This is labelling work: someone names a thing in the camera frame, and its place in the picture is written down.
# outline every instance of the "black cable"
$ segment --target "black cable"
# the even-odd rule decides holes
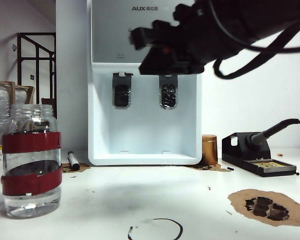
[[[289,27],[287,27],[284,31],[282,31],[276,39],[267,47],[272,48],[276,46],[277,48],[282,48],[300,31],[300,24],[295,23]],[[271,58],[273,58],[276,53],[259,53],[254,59],[248,62],[245,66],[241,67],[235,72],[230,74],[224,75],[220,71],[220,64],[222,63],[222,59],[217,59],[213,64],[214,74],[221,79],[235,79],[238,78],[246,73],[251,72],[252,70],[260,67]]]
[[[215,8],[213,6],[212,0],[207,0],[208,1],[208,5],[209,8],[211,10],[213,19],[216,23],[216,25],[220,28],[220,30],[232,41],[234,41],[236,44],[251,50],[251,51],[255,51],[255,52],[261,52],[261,53],[269,53],[269,54],[289,54],[289,53],[300,53],[300,46],[299,47],[290,47],[290,48],[276,48],[276,47],[259,47],[259,46],[252,46],[249,43],[242,41],[238,38],[236,38],[235,36],[233,36],[230,32],[228,32],[225,27],[222,25],[222,23],[220,22]]]

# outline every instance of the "red band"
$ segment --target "red band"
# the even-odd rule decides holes
[[[2,194],[6,196],[23,196],[31,193],[33,196],[45,193],[62,182],[62,167],[45,175],[37,174],[23,176],[2,176]]]
[[[12,133],[2,136],[3,154],[40,152],[60,148],[60,132]]]

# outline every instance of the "glass jar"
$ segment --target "glass jar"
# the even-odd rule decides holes
[[[13,104],[2,136],[2,193],[7,215],[33,218],[61,198],[61,135],[51,105]]]

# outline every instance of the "black ring mark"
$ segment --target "black ring mark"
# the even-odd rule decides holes
[[[178,236],[176,236],[176,238],[173,239],[173,240],[178,240],[181,237],[181,235],[182,235],[182,233],[184,231],[184,228],[182,227],[182,225],[180,223],[178,223],[177,221],[172,220],[170,218],[153,218],[152,220],[168,220],[168,221],[171,221],[171,222],[174,222],[175,224],[177,224],[179,226],[179,228],[180,228],[180,231],[179,231]],[[133,238],[130,236],[130,233],[132,232],[133,228],[134,227],[131,226],[130,229],[129,229],[129,231],[128,231],[128,236],[127,237],[128,237],[129,240],[133,240]]]
[[[132,232],[133,227],[131,226],[129,231],[128,231],[128,239],[133,240],[132,237],[130,236],[130,233]]]
[[[182,235],[182,233],[184,231],[184,228],[182,227],[182,225],[180,223],[178,223],[177,221],[172,220],[170,218],[154,218],[153,220],[168,220],[168,221],[171,221],[171,222],[174,222],[175,224],[177,224],[179,226],[179,228],[180,228],[180,231],[179,231],[178,236],[176,236],[176,238],[173,239],[173,240],[178,240],[181,237],[181,235]]]

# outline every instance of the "marker pen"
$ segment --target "marker pen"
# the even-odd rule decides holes
[[[76,171],[76,170],[80,169],[80,164],[79,164],[79,162],[78,162],[78,160],[77,160],[77,158],[76,158],[73,151],[68,151],[68,159],[69,159],[69,162],[71,164],[71,168],[73,170]]]

